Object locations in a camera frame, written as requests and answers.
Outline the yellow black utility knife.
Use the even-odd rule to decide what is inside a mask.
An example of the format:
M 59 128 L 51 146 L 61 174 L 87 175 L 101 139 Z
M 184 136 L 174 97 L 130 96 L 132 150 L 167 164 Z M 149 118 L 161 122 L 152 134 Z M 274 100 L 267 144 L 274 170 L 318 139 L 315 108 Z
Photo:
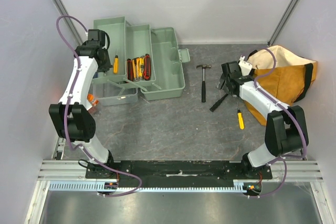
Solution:
M 133 80 L 134 81 L 139 81 L 139 76 L 138 76 L 138 57 L 132 59 L 132 67 L 133 67 Z
M 144 72 L 144 58 L 145 56 L 141 56 L 138 59 L 138 76 L 139 79 L 143 79 L 143 72 Z

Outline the green translucent tool box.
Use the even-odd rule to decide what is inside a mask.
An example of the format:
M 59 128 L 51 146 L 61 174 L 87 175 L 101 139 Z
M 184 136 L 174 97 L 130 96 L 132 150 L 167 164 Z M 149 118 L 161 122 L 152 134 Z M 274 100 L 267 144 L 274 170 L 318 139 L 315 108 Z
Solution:
M 113 67 L 92 81 L 94 98 L 102 106 L 137 102 L 141 92 L 148 101 L 178 98 L 186 86 L 183 64 L 188 49 L 180 49 L 175 29 L 131 25 L 125 17 L 96 19 L 95 29 L 110 37 Z

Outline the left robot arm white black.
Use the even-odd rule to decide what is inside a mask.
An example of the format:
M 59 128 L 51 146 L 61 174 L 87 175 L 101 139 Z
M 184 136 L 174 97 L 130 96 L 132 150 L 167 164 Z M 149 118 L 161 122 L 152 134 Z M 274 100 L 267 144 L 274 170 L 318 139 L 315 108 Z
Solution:
M 90 29 L 88 39 L 74 52 L 71 77 L 57 104 L 51 104 L 49 115 L 59 137 L 64 138 L 72 151 L 80 149 L 87 160 L 78 164 L 86 169 L 86 178 L 113 178 L 116 166 L 109 150 L 96 136 L 96 122 L 88 98 L 93 76 L 111 67 L 108 49 L 110 38 L 99 29 Z

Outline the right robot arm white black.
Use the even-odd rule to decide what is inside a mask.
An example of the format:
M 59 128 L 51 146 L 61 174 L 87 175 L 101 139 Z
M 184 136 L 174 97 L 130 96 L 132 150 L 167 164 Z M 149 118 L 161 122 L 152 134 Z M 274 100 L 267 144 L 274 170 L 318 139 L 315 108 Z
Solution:
M 248 102 L 266 120 L 264 144 L 244 154 L 241 174 L 251 179 L 273 161 L 293 156 L 292 152 L 302 150 L 305 155 L 309 137 L 303 108 L 276 99 L 243 70 L 240 61 L 224 63 L 221 68 L 218 88 Z

